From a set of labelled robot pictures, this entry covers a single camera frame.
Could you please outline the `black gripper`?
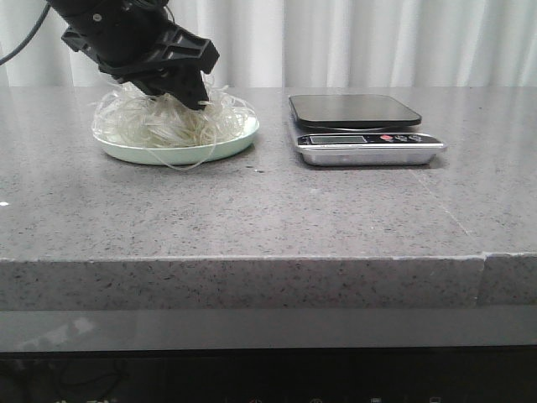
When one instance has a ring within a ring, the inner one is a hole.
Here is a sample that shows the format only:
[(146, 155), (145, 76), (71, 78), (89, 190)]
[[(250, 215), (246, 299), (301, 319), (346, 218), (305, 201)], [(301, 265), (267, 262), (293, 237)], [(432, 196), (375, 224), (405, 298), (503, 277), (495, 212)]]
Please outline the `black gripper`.
[(201, 78), (219, 53), (209, 40), (174, 23), (165, 1), (49, 1), (68, 24), (67, 46), (120, 82), (144, 94), (169, 93), (185, 107), (203, 110), (209, 100)]

